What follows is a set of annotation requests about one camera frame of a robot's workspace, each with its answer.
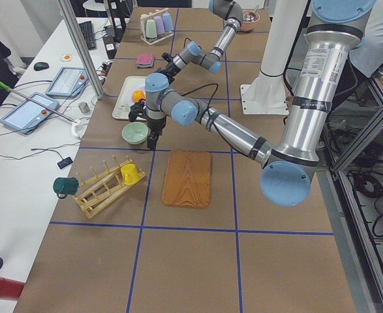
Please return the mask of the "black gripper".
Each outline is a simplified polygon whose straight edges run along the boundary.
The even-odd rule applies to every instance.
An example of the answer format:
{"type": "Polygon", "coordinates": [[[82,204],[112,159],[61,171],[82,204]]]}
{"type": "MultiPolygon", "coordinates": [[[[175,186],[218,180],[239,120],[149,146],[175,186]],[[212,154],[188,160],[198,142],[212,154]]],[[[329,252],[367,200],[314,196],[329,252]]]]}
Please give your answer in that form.
{"type": "Polygon", "coordinates": [[[163,119],[152,119],[147,118],[147,126],[150,129],[150,133],[147,137],[147,148],[155,151],[157,148],[157,141],[159,136],[162,135],[162,130],[165,127],[165,118],[163,119]]]}
{"type": "Polygon", "coordinates": [[[170,61],[164,68],[158,68],[155,73],[163,74],[167,77],[168,81],[174,81],[175,76],[180,72],[180,68],[177,67],[172,61],[170,61]]]}

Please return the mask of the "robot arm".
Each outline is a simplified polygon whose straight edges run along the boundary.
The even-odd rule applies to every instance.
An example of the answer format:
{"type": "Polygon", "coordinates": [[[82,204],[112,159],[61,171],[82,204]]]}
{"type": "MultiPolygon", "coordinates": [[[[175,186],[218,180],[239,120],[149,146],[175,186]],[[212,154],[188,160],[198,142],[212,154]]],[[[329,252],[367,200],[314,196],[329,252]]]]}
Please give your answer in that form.
{"type": "Polygon", "coordinates": [[[210,1],[209,10],[226,21],[220,37],[207,53],[195,41],[190,41],[181,52],[174,56],[163,53],[162,58],[168,64],[164,68],[158,68],[155,72],[164,74],[169,83],[172,83],[175,80],[174,77],[189,63],[199,65],[214,74],[220,69],[221,59],[227,47],[243,24],[243,10],[235,1],[221,0],[210,1]]]}
{"type": "Polygon", "coordinates": [[[269,201],[286,207],[300,204],[311,190],[319,160],[316,146],[348,54],[360,44],[373,7],[373,1],[313,2],[305,35],[309,48],[295,85],[283,135],[279,143],[273,144],[206,101],[180,95],[170,86],[174,76],[190,63],[216,70],[242,26],[243,11],[239,4],[211,1],[209,10],[226,21],[211,52],[204,54],[199,45],[191,42],[171,57],[164,70],[145,79],[145,115],[151,131],[147,146],[156,148],[167,119],[183,126],[199,123],[262,166],[260,188],[269,201]]]}

